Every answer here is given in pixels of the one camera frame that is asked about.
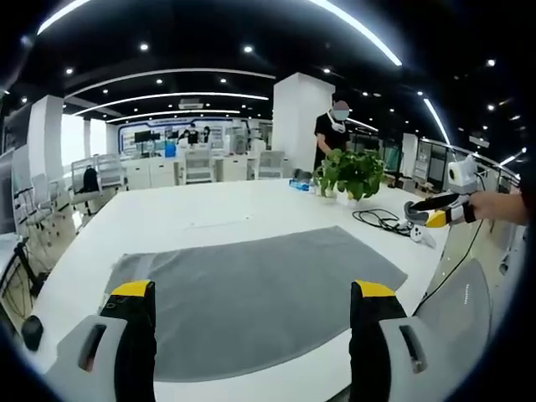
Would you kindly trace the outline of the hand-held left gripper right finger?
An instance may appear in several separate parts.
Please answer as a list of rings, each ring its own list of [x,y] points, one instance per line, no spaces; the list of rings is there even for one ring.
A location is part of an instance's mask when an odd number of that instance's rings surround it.
[[[395,292],[380,283],[351,284],[350,401],[439,401],[441,348]]]

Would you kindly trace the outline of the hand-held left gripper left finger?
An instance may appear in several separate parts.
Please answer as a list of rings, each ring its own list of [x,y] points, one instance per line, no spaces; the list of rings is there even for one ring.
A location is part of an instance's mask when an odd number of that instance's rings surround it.
[[[63,401],[154,401],[156,286],[124,283],[57,345],[53,388]]]

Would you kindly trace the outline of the person's right hand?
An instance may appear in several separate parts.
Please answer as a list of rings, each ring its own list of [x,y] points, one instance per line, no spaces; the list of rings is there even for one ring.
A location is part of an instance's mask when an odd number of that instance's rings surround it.
[[[508,195],[479,191],[470,196],[476,219],[508,219]]]

